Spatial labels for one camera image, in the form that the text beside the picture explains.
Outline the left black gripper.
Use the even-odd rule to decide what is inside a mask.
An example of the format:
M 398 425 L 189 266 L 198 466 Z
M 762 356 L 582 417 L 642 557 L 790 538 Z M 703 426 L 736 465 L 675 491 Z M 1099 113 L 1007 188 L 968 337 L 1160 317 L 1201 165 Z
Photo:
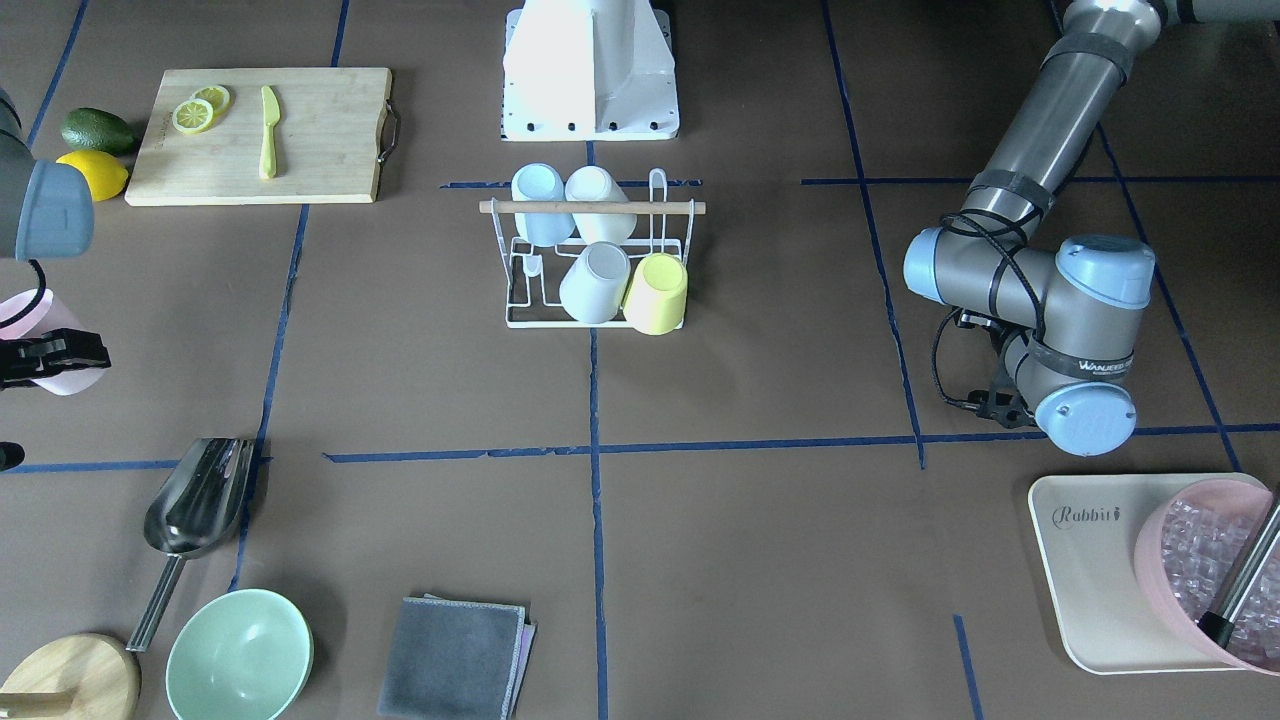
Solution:
M 1005 393 L 997 389 L 977 389 L 975 406 L 977 416 L 996 421 L 1006 429 L 1038 427 L 1034 413 L 1016 391 Z

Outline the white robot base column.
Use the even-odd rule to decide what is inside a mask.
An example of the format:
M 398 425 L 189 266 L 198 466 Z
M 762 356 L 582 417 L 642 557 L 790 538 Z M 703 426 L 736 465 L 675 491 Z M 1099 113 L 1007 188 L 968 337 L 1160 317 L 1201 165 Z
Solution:
M 675 138 L 681 115 L 672 19 L 655 1 L 526 1 L 509 12 L 500 137 Z

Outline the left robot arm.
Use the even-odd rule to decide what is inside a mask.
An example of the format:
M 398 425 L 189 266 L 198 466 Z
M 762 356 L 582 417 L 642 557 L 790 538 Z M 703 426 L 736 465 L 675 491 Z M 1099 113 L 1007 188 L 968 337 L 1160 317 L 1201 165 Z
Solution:
M 1276 20 L 1275 1 L 1074 1 L 1060 38 L 963 208 L 909 245 L 908 288 L 983 325 L 998 365 L 988 389 L 955 407 L 1002 427 L 1037 427 L 1060 450 L 1097 456 L 1137 427 L 1125 388 L 1155 252 L 1138 240 L 1078 234 L 1055 251 L 1030 240 L 1051 213 L 1137 58 L 1161 32 L 1196 23 Z

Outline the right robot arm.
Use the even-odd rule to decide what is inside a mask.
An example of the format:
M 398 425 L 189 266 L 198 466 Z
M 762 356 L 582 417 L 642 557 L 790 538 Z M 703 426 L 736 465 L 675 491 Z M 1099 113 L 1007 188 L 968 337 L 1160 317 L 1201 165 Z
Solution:
M 100 380 L 111 361 L 101 337 L 83 328 L 52 292 L 40 263 L 77 258 L 90 249 L 90 187 L 79 170 L 33 158 L 6 94 L 1 170 L 3 258 L 24 263 L 36 274 L 32 290 L 3 300 L 3 387 L 77 395 Z

